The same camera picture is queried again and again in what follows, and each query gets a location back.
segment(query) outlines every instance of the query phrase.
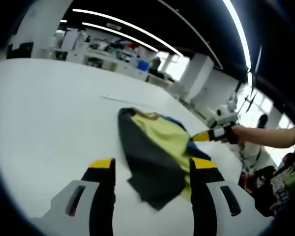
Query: office desk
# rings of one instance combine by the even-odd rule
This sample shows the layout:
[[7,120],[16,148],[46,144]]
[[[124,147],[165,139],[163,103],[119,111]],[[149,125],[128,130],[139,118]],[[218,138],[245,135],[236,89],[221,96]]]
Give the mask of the office desk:
[[87,58],[97,58],[103,61],[102,69],[113,71],[122,75],[126,75],[135,79],[144,81],[147,78],[148,73],[146,71],[141,71],[137,68],[134,68],[129,63],[115,58],[113,55],[103,52],[100,50],[86,50],[85,52],[79,51],[66,51],[58,48],[46,48],[42,49],[46,51],[46,54],[43,54],[43,58],[49,58],[50,52],[67,52],[66,60],[68,62],[74,62],[78,64],[86,64]]
[[[124,107],[172,116],[191,135],[206,129],[163,89],[127,76],[56,60],[0,61],[0,173],[25,216],[42,216],[91,162],[114,157],[114,235],[193,235],[190,202],[178,196],[157,212],[128,184],[117,124]],[[199,147],[225,179],[238,181],[241,162],[226,146]]]
[[153,84],[153,85],[157,85],[163,89],[168,89],[168,87],[172,84],[172,82],[170,82],[169,80],[161,79],[151,73],[147,74],[146,82]]

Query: black ceiling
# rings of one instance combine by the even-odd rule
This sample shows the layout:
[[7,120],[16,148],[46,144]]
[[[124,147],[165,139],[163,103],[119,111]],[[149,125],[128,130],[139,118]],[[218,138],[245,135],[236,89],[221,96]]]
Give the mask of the black ceiling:
[[[209,42],[223,65],[223,72],[244,81],[245,59],[235,24],[222,0],[164,0],[189,21]],[[254,67],[259,48],[263,46],[259,74],[277,89],[269,96],[278,102],[281,92],[295,104],[295,0],[231,0],[248,42]],[[125,25],[109,19],[72,12],[72,8],[96,11],[137,25],[158,36],[186,56],[195,52],[209,55],[217,61],[193,30],[169,8],[157,0],[74,0],[62,27],[82,27],[88,22],[106,27],[110,22],[122,26],[121,32],[133,36],[161,51],[172,52],[158,41]],[[263,89],[263,83],[257,81]]]

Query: wall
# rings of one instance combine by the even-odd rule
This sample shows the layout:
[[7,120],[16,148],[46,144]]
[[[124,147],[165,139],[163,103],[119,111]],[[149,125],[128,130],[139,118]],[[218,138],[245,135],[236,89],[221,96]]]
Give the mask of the wall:
[[31,56],[39,57],[40,48],[44,47],[50,36],[55,35],[60,20],[73,0],[38,0],[25,14],[13,39],[12,49],[20,44],[33,42]]
[[196,81],[194,82],[193,86],[190,89],[190,92],[188,93],[186,100],[190,101],[196,101],[197,96],[200,93],[202,87],[206,83],[207,79],[209,78],[209,75],[213,69],[214,62],[210,57],[206,57],[206,60],[200,70],[200,73],[197,76]]
[[276,129],[279,125],[281,117],[282,113],[280,113],[279,110],[273,106],[271,112],[268,115],[266,127]]
[[161,68],[161,72],[166,72],[169,64],[171,63],[172,59],[173,59],[173,54],[169,54],[168,57],[166,58],[165,62],[164,62],[164,65],[162,66]]
[[187,91],[190,91],[194,85],[206,59],[206,55],[196,53],[192,60],[188,63],[180,80],[181,85],[183,85]]
[[156,52],[151,51],[141,45],[138,47],[138,54],[140,55],[142,60],[145,60],[148,62],[152,61],[153,58],[156,57]]
[[225,104],[238,85],[238,80],[213,69],[195,99],[195,109],[206,117],[207,107],[215,109],[219,105]]

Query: yellow cloth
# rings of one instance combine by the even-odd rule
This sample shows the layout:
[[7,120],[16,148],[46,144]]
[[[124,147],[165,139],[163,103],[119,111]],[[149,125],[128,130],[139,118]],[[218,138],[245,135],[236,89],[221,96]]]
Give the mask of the yellow cloth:
[[190,200],[190,164],[192,158],[197,169],[214,168],[216,165],[208,160],[191,157],[185,153],[189,142],[189,134],[179,125],[160,117],[156,113],[142,113],[138,111],[132,120],[146,133],[146,135],[166,151],[186,172],[186,187],[181,196]]
[[186,172],[189,172],[189,159],[184,155],[189,141],[189,134],[179,125],[162,117],[148,119],[139,114],[132,120],[146,133],[146,135],[166,151]]
[[112,160],[113,160],[113,158],[94,161],[88,167],[89,168],[107,168],[108,169],[110,167],[110,163],[112,162]]

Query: person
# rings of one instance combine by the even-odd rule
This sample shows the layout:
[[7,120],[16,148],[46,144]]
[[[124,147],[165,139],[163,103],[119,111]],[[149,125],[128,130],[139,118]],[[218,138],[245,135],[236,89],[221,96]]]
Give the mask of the person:
[[[295,144],[295,127],[290,129],[247,128],[241,125],[232,127],[232,138],[239,142],[251,142],[273,148],[289,148]],[[286,159],[277,172],[267,170],[262,184],[250,189],[255,199],[255,207],[263,216],[275,216],[290,198],[295,197],[295,152]]]
[[85,40],[86,43],[90,43],[90,36],[88,36]]
[[[286,154],[282,159],[279,169],[282,168],[292,157],[292,153]],[[271,178],[275,173],[276,169],[273,166],[267,166],[252,173],[242,173],[238,184],[247,193],[252,194],[256,189],[260,188],[264,184],[265,180]]]
[[[268,117],[266,114],[261,115],[258,120],[257,127],[259,129],[265,129],[267,120]],[[250,169],[254,168],[256,162],[261,156],[262,146],[251,142],[239,142],[238,145],[240,157],[242,158],[245,165],[244,168],[247,171],[250,171]]]
[[152,60],[151,65],[150,65],[149,68],[158,71],[158,67],[159,67],[160,64],[161,64],[161,59],[159,57],[155,57]]

